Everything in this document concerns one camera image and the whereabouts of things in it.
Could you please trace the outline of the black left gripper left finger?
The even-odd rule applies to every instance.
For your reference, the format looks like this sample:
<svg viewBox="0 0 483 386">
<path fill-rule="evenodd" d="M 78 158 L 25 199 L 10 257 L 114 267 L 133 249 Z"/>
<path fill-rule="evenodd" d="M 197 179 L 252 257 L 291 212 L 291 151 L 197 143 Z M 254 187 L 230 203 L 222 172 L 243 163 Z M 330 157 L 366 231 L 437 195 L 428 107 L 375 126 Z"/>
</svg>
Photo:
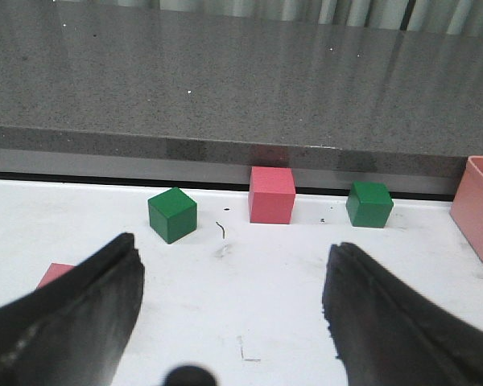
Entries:
<svg viewBox="0 0 483 386">
<path fill-rule="evenodd" d="M 0 385 L 109 385 L 142 304 L 145 269 L 122 233 L 0 307 Z"/>
</svg>

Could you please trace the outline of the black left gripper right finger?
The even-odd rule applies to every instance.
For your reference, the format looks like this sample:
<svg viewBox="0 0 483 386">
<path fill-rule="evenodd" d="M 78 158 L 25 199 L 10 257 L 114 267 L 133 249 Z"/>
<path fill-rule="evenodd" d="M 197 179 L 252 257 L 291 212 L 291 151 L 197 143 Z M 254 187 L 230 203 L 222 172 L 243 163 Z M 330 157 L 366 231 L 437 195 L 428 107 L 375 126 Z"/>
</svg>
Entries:
<svg viewBox="0 0 483 386">
<path fill-rule="evenodd" d="M 330 248 L 322 304 L 350 385 L 483 385 L 483 331 L 357 245 Z"/>
</svg>

